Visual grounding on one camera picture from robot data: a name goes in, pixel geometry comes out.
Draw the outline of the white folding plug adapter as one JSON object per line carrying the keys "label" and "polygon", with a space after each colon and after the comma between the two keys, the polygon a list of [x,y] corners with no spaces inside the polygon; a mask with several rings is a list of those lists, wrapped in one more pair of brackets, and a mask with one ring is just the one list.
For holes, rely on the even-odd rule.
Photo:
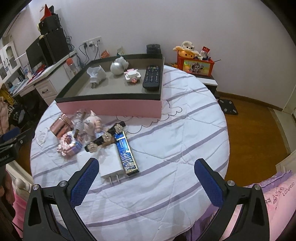
{"label": "white folding plug adapter", "polygon": [[97,67],[89,67],[87,74],[90,76],[91,88],[96,88],[102,80],[107,78],[106,72],[99,65]]}

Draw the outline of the pink pig figurine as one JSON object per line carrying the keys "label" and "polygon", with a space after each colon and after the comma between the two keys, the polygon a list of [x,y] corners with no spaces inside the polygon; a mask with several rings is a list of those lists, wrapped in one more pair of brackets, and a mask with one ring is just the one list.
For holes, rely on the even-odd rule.
{"label": "pink pig figurine", "polygon": [[84,130],[89,136],[95,137],[103,130],[101,118],[97,116],[92,110],[90,111],[90,115],[83,121],[83,123]]}

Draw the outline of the pink block flower toy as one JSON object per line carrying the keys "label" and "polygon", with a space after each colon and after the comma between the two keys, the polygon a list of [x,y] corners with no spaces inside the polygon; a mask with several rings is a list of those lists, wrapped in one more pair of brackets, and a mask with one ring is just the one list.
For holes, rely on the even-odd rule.
{"label": "pink block flower toy", "polygon": [[60,153],[62,156],[69,158],[79,153],[82,149],[82,146],[82,139],[80,138],[80,136],[78,135],[75,138],[74,132],[69,131],[63,134],[60,138],[57,152]]}

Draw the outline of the black hair clip with flowers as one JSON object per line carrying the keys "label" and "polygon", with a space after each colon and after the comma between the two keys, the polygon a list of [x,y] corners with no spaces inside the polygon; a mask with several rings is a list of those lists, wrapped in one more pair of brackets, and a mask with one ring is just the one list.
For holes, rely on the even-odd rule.
{"label": "black hair clip with flowers", "polygon": [[115,123],[109,130],[104,132],[100,137],[88,143],[85,146],[85,151],[94,153],[98,150],[98,147],[112,141],[112,138],[115,134],[122,133],[126,124],[124,121],[120,121],[119,123]]}

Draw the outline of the white USB wall charger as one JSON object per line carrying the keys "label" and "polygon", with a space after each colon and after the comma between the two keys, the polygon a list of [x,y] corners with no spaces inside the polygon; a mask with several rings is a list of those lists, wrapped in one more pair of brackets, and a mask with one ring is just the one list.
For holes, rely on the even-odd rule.
{"label": "white USB wall charger", "polygon": [[111,144],[99,150],[100,177],[113,185],[114,181],[120,182],[120,177],[125,174],[117,146]]}

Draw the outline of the white plush dog toy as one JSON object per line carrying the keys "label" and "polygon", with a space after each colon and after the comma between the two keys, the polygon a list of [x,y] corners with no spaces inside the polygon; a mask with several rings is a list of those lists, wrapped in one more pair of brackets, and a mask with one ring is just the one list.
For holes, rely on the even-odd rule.
{"label": "white plush dog toy", "polygon": [[195,51],[195,46],[190,41],[184,41],[182,42],[181,46],[175,46],[173,51],[176,51],[178,55],[183,58],[193,59],[195,57],[201,57],[201,54],[198,51]]}

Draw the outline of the silver white piggy bank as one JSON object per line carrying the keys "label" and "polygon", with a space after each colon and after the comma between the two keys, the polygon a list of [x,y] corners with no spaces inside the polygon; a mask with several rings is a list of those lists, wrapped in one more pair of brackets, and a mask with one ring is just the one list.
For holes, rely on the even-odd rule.
{"label": "silver white piggy bank", "polygon": [[128,69],[129,62],[126,61],[122,56],[116,58],[114,62],[111,63],[110,71],[114,75],[121,75]]}

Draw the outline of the black cylindrical speaker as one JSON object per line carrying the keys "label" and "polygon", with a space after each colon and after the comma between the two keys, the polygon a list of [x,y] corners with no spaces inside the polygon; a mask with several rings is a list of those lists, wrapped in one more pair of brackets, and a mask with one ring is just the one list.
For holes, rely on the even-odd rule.
{"label": "black cylindrical speaker", "polygon": [[146,45],[146,53],[147,54],[161,54],[161,46],[160,44],[148,44]]}

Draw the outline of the white desk with drawers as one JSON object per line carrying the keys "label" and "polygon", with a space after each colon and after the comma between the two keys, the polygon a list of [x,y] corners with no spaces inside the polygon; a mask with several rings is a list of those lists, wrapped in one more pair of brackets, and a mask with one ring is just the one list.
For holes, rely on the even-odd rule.
{"label": "white desk with drawers", "polygon": [[74,50],[56,64],[46,68],[41,74],[34,77],[32,81],[27,81],[13,94],[13,97],[23,97],[33,90],[37,90],[41,98],[50,106],[79,70],[77,51]]}

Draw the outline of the black floor scale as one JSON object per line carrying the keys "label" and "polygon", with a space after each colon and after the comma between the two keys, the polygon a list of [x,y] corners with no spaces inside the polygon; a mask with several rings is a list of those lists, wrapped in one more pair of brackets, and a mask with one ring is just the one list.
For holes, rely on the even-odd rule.
{"label": "black floor scale", "polygon": [[238,115],[238,111],[234,106],[233,101],[228,99],[219,99],[218,104],[220,105],[224,114]]}

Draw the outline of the blue gold rectangular lighter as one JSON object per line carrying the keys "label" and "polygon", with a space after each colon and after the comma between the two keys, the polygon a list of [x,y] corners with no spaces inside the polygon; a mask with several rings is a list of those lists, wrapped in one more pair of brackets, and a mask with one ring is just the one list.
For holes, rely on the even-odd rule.
{"label": "blue gold rectangular lighter", "polygon": [[119,157],[126,175],[131,176],[138,173],[139,170],[132,155],[132,151],[128,144],[125,132],[116,133],[114,135],[114,138]]}

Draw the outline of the white purple striped tablecloth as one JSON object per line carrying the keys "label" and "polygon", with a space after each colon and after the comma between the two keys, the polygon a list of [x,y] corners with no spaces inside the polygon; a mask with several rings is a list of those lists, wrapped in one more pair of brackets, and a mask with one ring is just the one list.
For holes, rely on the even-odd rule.
{"label": "white purple striped tablecloth", "polygon": [[172,240],[210,206],[195,173],[203,158],[225,176],[229,137],[213,94],[193,75],[165,66],[162,117],[124,117],[139,172],[120,181],[97,177],[76,208],[97,240]]}

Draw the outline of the rose gold metal cylinder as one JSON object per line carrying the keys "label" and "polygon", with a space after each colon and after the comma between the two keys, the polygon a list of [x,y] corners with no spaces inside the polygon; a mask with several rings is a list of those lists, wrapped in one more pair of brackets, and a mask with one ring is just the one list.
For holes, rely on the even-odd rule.
{"label": "rose gold metal cylinder", "polygon": [[73,130],[73,122],[66,114],[60,115],[56,121],[50,126],[51,132],[56,138],[61,138],[65,133]]}

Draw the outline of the black computer monitor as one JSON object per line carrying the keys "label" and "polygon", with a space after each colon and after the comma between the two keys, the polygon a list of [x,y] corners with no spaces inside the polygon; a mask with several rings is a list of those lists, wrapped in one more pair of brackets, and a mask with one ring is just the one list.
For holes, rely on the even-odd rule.
{"label": "black computer monitor", "polygon": [[27,58],[31,68],[36,67],[42,63],[46,66],[52,64],[49,49],[45,40],[37,38],[26,50]]}

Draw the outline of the black TV remote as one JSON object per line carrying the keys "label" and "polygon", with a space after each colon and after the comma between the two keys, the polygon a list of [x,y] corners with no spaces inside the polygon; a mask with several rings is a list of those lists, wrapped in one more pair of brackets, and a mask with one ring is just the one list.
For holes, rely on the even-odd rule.
{"label": "black TV remote", "polygon": [[157,91],[160,84],[159,66],[148,66],[145,72],[142,87],[149,91]]}

